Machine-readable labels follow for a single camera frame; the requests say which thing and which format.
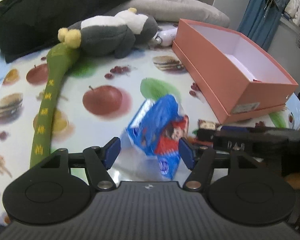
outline black bag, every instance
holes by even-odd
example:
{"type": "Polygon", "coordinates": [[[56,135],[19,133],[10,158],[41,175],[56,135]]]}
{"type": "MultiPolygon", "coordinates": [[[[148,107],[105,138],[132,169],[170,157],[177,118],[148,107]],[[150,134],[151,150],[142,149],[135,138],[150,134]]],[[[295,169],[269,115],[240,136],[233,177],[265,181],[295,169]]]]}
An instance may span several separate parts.
{"type": "Polygon", "coordinates": [[[0,49],[6,61],[58,43],[58,30],[128,0],[3,0],[0,49]]]}

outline green plush snake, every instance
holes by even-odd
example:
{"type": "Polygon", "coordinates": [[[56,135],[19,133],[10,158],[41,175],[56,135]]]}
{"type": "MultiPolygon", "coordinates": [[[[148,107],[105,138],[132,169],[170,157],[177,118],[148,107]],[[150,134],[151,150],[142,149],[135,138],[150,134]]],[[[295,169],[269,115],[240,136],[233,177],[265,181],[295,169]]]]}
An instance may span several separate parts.
{"type": "Polygon", "coordinates": [[[79,59],[79,55],[79,50],[71,49],[62,43],[54,46],[47,54],[49,76],[34,130],[30,168],[50,155],[52,119],[62,79],[79,59]]]}

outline black circular pad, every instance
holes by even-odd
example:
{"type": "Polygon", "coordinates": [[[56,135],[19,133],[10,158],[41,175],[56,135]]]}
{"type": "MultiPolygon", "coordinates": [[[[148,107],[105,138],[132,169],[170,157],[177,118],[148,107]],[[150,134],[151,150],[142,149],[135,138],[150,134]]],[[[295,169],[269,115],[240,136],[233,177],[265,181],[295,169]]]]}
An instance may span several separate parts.
{"type": "Polygon", "coordinates": [[[225,218],[262,226],[287,218],[295,192],[282,178],[261,169],[240,169],[214,182],[208,191],[213,208],[225,218]]]}
{"type": "Polygon", "coordinates": [[[35,171],[10,184],[2,197],[9,216],[28,224],[52,224],[82,212],[90,200],[88,185],[70,174],[35,171]]]}
{"type": "Polygon", "coordinates": [[[61,197],[62,192],[62,186],[57,183],[38,182],[27,188],[26,196],[33,202],[47,203],[61,197]]]}

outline stuffed penguin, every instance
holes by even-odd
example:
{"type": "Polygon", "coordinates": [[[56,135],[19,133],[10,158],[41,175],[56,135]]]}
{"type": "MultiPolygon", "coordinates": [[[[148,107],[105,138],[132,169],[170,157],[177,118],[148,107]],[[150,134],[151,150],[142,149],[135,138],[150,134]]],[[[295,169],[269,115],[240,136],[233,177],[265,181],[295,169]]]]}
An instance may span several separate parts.
{"type": "Polygon", "coordinates": [[[95,16],[61,28],[58,39],[72,49],[81,48],[89,56],[114,52],[116,58],[123,58],[135,43],[151,40],[157,29],[152,16],[137,14],[135,8],[130,8],[115,16],[95,16]]]}

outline metal screw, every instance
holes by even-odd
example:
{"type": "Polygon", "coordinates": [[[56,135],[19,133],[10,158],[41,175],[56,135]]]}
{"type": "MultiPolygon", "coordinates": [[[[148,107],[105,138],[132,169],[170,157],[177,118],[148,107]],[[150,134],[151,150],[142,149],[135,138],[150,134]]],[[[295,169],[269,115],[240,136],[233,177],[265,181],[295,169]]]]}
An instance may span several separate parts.
{"type": "Polygon", "coordinates": [[[112,186],[112,183],[108,180],[103,180],[98,183],[98,188],[101,189],[110,189],[112,186]]]}
{"type": "Polygon", "coordinates": [[[201,183],[195,180],[188,181],[186,187],[189,189],[198,189],[201,187],[201,183]]]}

